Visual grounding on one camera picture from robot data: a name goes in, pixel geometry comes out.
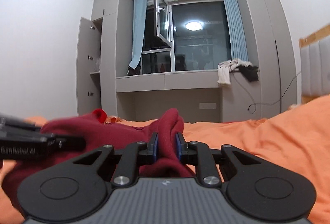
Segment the dark red shirt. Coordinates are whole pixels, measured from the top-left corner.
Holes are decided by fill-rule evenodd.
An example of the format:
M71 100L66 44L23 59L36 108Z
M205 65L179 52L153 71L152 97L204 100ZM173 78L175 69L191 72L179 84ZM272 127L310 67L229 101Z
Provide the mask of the dark red shirt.
M171 108L158 120L144 127L127 126L121 123L102 124L90 113L79 117L62 118L49 121L41 128L41 133L57 133L60 135L79 135L86 141L86 152L105 144L115 149L123 149L128 144L138 141L149 141L152 133L158 133L159 157L156 163L140 169L143 177L193 177L194 172L180 163L176 156L176 133L184 130L184 120L178 110ZM28 176L40 170L59 164L78 156L76 152L61 152L51 155L34 164L18 161L2 181L2 189L12 206L19 209L17 189Z

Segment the bright red cloth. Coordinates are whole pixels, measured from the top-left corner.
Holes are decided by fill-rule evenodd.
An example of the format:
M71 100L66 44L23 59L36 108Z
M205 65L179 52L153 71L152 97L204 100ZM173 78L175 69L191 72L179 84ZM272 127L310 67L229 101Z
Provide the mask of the bright red cloth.
M103 109L95 109L92 114L96 117L96 119L104 124L106 122L106 119L108 118L106 112Z

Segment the grey window desk unit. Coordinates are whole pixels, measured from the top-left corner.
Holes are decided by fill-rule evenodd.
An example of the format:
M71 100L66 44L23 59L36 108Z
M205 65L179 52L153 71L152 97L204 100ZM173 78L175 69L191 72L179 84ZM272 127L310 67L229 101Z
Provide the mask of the grey window desk unit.
M118 77L118 115L131 121L159 118L176 108L185 122L235 122L262 117L258 82L250 83L239 72L230 73L230 85L217 83L218 73L180 71ZM199 109L200 103L216 103L217 109Z

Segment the white cloth on shelf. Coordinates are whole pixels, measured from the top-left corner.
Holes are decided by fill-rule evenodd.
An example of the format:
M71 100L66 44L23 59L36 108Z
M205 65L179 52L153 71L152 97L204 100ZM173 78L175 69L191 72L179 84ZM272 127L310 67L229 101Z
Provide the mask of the white cloth on shelf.
M234 58L228 61L224 61L218 64L218 85L227 86L230 85L230 73L235 69L238 69L240 66L248 67L253 66L249 61L244 61L239 58Z

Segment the black cloth on shelf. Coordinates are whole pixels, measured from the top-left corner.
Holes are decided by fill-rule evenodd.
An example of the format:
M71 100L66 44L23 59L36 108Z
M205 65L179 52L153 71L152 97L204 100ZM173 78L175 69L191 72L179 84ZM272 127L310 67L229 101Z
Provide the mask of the black cloth on shelf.
M239 66L238 70L250 83L259 81L258 66Z

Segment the grey wardrobe door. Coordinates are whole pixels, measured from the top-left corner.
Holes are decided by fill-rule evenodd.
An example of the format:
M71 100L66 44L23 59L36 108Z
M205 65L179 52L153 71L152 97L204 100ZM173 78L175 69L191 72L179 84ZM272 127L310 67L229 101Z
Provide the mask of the grey wardrobe door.
M77 110L81 116L101 107L101 33L96 25L81 18L77 45Z

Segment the orange bed sheet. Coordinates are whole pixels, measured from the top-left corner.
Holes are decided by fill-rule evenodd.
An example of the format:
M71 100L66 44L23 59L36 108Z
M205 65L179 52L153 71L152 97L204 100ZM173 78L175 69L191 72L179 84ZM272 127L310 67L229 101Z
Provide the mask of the orange bed sheet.
M107 118L105 124L144 127L147 122ZM329 223L329 96L287 110L270 119L230 123L185 123L184 138L212 148L231 144L308 178L317 200L309 215L313 223Z

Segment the light blue right curtain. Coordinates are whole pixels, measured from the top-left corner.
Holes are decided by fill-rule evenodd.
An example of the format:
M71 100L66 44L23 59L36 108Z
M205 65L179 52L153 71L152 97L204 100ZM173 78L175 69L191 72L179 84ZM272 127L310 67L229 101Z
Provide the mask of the light blue right curtain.
M228 22L232 58L248 61L246 37L238 0L224 0L224 6Z

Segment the light blue curtain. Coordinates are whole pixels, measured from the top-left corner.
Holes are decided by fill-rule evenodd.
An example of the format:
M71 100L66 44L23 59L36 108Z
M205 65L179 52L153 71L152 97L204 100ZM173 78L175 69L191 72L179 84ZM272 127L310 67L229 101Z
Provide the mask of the light blue curtain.
M134 70L138 67L143 49L147 1L148 0L134 0L132 56L128 66Z
M232 58L248 61L246 37L238 0L224 0L224 6L228 22Z

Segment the window with open sash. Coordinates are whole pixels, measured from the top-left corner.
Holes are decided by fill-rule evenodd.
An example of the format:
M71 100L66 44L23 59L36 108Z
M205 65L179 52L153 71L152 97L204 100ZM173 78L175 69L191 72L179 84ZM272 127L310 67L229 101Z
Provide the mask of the window with open sash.
M230 58L224 0L147 0L141 74L214 70Z

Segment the light blue left curtain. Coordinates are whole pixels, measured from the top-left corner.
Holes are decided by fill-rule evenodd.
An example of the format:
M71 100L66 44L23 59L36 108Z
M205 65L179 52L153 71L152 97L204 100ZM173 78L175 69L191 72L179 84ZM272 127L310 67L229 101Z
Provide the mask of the light blue left curtain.
M147 1L148 0L134 0L132 56L128 66L134 70L138 67L143 49Z

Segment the grey padded headboard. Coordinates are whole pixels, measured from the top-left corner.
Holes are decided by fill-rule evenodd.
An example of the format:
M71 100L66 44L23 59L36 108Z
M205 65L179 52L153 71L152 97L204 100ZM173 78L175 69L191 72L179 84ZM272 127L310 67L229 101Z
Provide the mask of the grey padded headboard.
M329 94L329 25L299 40L302 103Z

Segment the white wall socket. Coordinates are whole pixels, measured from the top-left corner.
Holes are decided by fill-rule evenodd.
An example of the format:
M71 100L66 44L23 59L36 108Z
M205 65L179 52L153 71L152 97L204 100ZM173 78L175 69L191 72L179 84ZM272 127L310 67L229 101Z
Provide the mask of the white wall socket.
M200 103L199 109L217 109L216 103Z

